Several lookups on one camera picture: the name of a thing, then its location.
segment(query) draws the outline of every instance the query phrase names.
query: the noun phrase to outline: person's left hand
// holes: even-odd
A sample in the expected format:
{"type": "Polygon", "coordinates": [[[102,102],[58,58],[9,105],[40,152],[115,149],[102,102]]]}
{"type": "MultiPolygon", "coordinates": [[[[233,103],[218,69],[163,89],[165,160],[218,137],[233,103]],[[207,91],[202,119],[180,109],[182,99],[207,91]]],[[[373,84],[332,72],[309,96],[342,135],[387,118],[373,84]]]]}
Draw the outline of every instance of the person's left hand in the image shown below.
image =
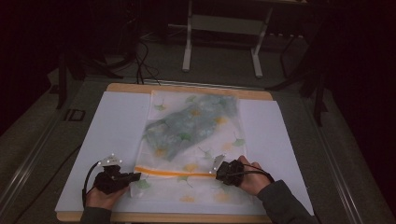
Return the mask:
{"type": "Polygon", "coordinates": [[[129,186],[124,189],[120,189],[117,192],[105,194],[99,189],[93,188],[87,194],[86,206],[105,208],[111,211],[113,209],[114,204],[119,200],[122,194],[128,191],[128,189],[129,186]]]}

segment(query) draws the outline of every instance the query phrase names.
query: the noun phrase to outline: orange strip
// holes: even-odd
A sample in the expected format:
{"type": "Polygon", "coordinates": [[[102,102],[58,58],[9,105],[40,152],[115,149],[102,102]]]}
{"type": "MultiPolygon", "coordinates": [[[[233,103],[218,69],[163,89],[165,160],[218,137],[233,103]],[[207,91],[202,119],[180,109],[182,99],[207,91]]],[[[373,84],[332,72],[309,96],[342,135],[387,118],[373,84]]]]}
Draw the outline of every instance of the orange strip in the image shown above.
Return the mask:
{"type": "Polygon", "coordinates": [[[188,175],[188,176],[207,176],[207,177],[216,177],[216,175],[212,174],[203,174],[203,173],[179,173],[179,172],[168,172],[168,171],[156,171],[156,170],[149,170],[143,167],[136,166],[134,168],[137,172],[145,173],[148,175],[167,175],[167,176],[181,176],[181,175],[188,175]]]}

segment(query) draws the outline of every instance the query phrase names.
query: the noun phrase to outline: patterned cloth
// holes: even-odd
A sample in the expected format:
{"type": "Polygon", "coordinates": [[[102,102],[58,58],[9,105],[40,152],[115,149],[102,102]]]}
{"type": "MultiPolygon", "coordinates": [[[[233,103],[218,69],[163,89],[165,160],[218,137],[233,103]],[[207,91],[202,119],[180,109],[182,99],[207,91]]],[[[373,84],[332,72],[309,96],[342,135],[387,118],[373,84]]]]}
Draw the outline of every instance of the patterned cloth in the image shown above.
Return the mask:
{"type": "Polygon", "coordinates": [[[214,158],[246,155],[234,96],[153,91],[140,145],[134,197],[186,203],[251,203],[246,193],[209,173],[214,158]]]}

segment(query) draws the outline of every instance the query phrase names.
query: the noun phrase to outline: cloth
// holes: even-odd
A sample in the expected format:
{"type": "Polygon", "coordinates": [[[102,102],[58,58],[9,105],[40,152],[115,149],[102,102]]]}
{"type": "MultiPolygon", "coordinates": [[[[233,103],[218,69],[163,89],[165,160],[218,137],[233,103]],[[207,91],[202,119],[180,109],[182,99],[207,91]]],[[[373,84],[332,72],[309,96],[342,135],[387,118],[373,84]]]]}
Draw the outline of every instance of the cloth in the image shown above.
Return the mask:
{"type": "Polygon", "coordinates": [[[80,224],[110,224],[111,211],[105,208],[85,207],[80,224]]]}
{"type": "MultiPolygon", "coordinates": [[[[257,197],[271,220],[278,224],[318,224],[303,205],[291,194],[283,180],[262,189],[257,197]]],[[[103,208],[85,207],[81,224],[109,224],[111,211],[103,208]]]]}
{"type": "Polygon", "coordinates": [[[246,155],[238,99],[230,95],[153,91],[132,184],[138,200],[251,204],[209,171],[215,157],[246,155]]]}
{"type": "Polygon", "coordinates": [[[283,180],[268,185],[259,192],[257,197],[262,201],[268,217],[275,223],[318,223],[292,195],[283,180]]]}

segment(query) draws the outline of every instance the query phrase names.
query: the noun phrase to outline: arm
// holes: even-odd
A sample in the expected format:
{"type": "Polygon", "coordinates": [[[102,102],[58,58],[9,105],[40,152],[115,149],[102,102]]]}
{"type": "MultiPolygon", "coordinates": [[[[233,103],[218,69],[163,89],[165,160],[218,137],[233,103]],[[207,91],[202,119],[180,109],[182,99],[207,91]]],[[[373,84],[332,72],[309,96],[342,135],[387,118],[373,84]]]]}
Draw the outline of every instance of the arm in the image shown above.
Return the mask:
{"type": "MultiPolygon", "coordinates": [[[[238,160],[250,165],[244,156],[238,160]]],[[[261,169],[257,162],[251,165],[261,169]]],[[[245,171],[253,171],[254,167],[245,166],[245,171]]],[[[283,180],[271,184],[265,175],[247,174],[239,187],[250,195],[257,196],[262,201],[268,217],[275,223],[318,223],[291,194],[283,180]]]]}
{"type": "Polygon", "coordinates": [[[111,194],[105,194],[97,188],[90,190],[80,223],[109,224],[114,204],[128,189],[129,187],[111,194]]]}

